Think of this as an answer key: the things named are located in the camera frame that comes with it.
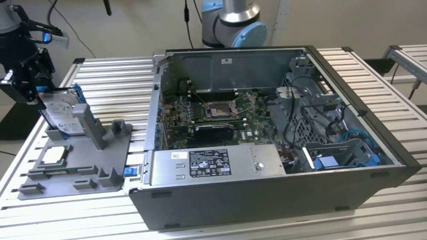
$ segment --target black cable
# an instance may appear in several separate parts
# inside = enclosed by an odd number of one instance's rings
[[[185,1],[185,21],[186,21],[186,25],[187,25],[189,41],[190,41],[191,48],[194,49],[195,47],[194,47],[193,36],[190,34],[190,27],[189,27],[190,11],[189,11],[187,0]]]
[[[189,34],[189,41],[190,41],[190,45],[191,45],[191,48],[195,49],[194,47],[194,42],[193,42],[193,37],[190,35],[190,27],[189,27],[189,22],[186,22],[186,25],[187,25],[187,34]]]
[[[79,36],[79,34],[78,34],[74,26],[72,26],[71,23],[68,22],[67,18],[66,18],[64,15],[62,14],[62,12],[58,10],[56,6],[54,6],[54,9],[55,9],[55,11],[58,12],[58,14],[62,16],[62,18],[64,19],[66,23],[68,24],[71,30],[74,31],[75,36],[78,37],[79,42],[83,44],[83,46],[86,47],[86,49],[91,52],[94,58],[96,58],[96,55],[94,54],[91,48],[90,48],[90,47],[86,45],[86,43],[82,41],[80,36]]]
[[[11,155],[11,156],[16,156],[16,154],[10,153],[10,152],[7,152],[7,151],[0,151],[0,153],[7,154],[7,155]]]
[[[390,84],[394,85],[394,80],[395,80],[395,76],[397,76],[397,72],[398,72],[398,68],[399,68],[401,65],[398,65],[394,69],[394,73],[393,73],[393,76],[391,76],[391,81],[390,81]]]
[[[193,0],[193,3],[194,3],[195,11],[198,12],[199,20],[201,20],[201,23],[202,23],[202,16],[201,16],[201,12],[199,12],[199,8],[198,8],[197,0]]]
[[[47,11],[47,17],[46,18],[47,18],[47,24],[50,26],[54,26],[52,22],[51,22],[51,15],[52,15],[52,11],[54,11],[54,8],[55,8],[58,2],[59,2],[59,0],[55,0],[54,3],[51,2],[51,7],[48,8],[48,11]]]
[[[411,93],[409,94],[407,99],[410,99],[410,100],[411,100],[411,98],[413,98],[413,96],[414,96],[414,93],[415,93],[415,90],[417,90],[417,89],[413,89],[413,90],[411,90]]]

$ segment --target floor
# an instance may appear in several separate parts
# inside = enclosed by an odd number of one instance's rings
[[[0,105],[0,121],[8,114],[12,105]],[[22,146],[24,144],[24,140],[18,141],[0,141],[0,151],[15,154],[19,152]],[[6,174],[8,167],[14,161],[15,156],[4,154],[0,152],[0,179]]]

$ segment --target blue latch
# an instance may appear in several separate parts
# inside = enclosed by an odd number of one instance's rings
[[[123,171],[124,177],[136,177],[139,175],[138,167],[127,167]]]

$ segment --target metal slatted table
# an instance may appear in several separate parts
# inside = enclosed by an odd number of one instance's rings
[[[35,125],[0,181],[0,238],[12,239],[426,239],[427,236],[427,116],[382,79],[354,52],[321,53],[425,167],[402,186],[381,190],[355,211],[269,221],[150,231],[126,195],[139,177],[126,178],[118,192],[18,200],[24,173],[47,142],[43,119]],[[150,96],[150,57],[87,59],[74,64],[62,86],[79,83],[103,124],[134,124],[127,165],[143,162]]]
[[[427,45],[391,45],[383,57],[393,59],[427,84]]]

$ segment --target white wall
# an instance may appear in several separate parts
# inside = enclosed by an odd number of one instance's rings
[[[282,0],[273,44],[378,58],[390,45],[427,44],[426,9],[426,0]]]

